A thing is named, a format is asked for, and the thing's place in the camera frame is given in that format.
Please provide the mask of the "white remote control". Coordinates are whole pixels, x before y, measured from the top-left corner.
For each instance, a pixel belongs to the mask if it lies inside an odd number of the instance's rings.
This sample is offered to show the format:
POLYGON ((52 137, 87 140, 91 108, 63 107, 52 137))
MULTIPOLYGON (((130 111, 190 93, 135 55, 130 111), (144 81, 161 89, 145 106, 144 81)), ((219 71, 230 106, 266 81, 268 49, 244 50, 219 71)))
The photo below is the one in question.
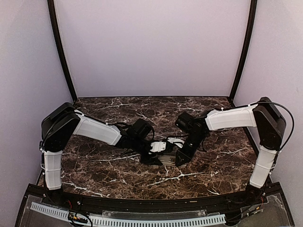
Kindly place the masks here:
POLYGON ((158 155, 157 158, 163 163, 163 166, 175 166, 175 156, 171 155, 158 155))

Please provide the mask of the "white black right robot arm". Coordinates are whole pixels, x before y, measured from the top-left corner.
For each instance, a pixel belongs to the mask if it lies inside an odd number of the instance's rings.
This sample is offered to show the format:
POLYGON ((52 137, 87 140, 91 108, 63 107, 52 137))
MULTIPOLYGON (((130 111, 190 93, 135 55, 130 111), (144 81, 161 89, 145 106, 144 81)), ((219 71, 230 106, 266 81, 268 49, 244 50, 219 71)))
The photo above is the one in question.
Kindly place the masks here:
POLYGON ((187 134, 187 139, 176 152, 175 165, 181 166, 190 162, 211 131, 239 127, 257 128, 260 147, 249 181, 252 187, 241 198, 244 204, 252 205, 260 197, 258 188, 264 186, 269 173, 275 168, 278 154, 288 142, 283 139, 286 120, 278 107, 282 105, 271 102, 268 97, 262 97, 248 105, 204 111, 199 117, 183 112, 175 125, 187 134))

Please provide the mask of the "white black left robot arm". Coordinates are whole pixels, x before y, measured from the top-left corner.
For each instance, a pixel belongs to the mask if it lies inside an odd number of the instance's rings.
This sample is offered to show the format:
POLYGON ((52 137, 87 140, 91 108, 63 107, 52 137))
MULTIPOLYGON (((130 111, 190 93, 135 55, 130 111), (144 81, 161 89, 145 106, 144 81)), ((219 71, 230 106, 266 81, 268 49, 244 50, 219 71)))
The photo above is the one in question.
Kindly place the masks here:
POLYGON ((45 186, 50 190, 49 200, 56 206, 63 206, 67 202, 66 194, 59 190, 62 187, 61 159, 72 135, 81 135, 110 146, 130 149, 140 154, 140 162, 145 165, 162 165, 156 155, 157 151, 162 151, 161 142, 146 139, 154 129, 144 119, 138 119, 131 125, 123 122, 108 124, 85 115, 66 102, 42 120, 41 132, 39 148, 44 156, 42 167, 45 186))

